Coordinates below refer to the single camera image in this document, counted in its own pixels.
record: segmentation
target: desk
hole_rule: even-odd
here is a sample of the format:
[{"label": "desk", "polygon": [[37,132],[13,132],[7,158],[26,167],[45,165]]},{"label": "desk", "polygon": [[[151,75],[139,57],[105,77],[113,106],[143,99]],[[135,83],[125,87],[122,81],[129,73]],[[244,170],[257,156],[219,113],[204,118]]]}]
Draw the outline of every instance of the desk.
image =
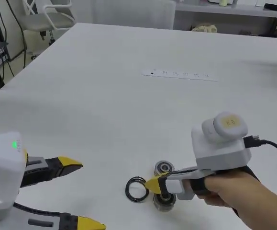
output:
[{"label": "desk", "polygon": [[[141,76],[146,69],[216,75],[218,82]],[[0,90],[0,132],[22,133],[31,156],[84,168],[20,190],[17,202],[85,215],[109,230],[245,230],[232,210],[177,201],[158,212],[124,194],[159,160],[195,165],[191,127],[228,110],[277,142],[277,39],[77,24]],[[249,166],[277,193],[277,150]]]}]

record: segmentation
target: human hand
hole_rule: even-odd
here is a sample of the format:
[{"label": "human hand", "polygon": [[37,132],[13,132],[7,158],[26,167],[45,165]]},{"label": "human hand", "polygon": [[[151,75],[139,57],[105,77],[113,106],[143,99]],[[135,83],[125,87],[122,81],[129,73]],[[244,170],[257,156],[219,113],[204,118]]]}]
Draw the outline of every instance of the human hand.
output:
[{"label": "human hand", "polygon": [[199,197],[208,205],[232,207],[253,230],[277,229],[277,195],[251,175],[234,170],[205,178],[211,195]]}]

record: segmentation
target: green led light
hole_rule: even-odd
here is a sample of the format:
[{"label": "green led light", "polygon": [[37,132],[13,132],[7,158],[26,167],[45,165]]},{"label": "green led light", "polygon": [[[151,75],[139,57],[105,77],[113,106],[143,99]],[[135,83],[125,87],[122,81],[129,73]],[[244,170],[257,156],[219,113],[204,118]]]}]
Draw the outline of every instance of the green led light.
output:
[{"label": "green led light", "polygon": [[13,141],[13,142],[12,142],[12,147],[13,147],[14,149],[17,148],[17,141]]}]

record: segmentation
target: yellow sticker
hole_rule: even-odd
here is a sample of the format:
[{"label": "yellow sticker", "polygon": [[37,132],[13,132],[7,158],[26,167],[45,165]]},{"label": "yellow sticker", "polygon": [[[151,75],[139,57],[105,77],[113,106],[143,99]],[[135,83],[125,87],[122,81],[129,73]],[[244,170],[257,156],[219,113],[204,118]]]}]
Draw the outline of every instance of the yellow sticker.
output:
[{"label": "yellow sticker", "polygon": [[240,126],[240,120],[236,115],[225,116],[221,118],[221,124],[224,128],[234,128]]}]

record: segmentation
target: cable connector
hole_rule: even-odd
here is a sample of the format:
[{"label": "cable connector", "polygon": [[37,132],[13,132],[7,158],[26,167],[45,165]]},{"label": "cable connector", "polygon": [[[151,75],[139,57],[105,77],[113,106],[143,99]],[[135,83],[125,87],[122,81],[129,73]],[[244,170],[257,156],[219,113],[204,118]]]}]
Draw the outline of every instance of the cable connector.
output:
[{"label": "cable connector", "polygon": [[263,145],[262,141],[259,139],[259,136],[248,136],[244,137],[244,146],[246,149],[260,147]]}]

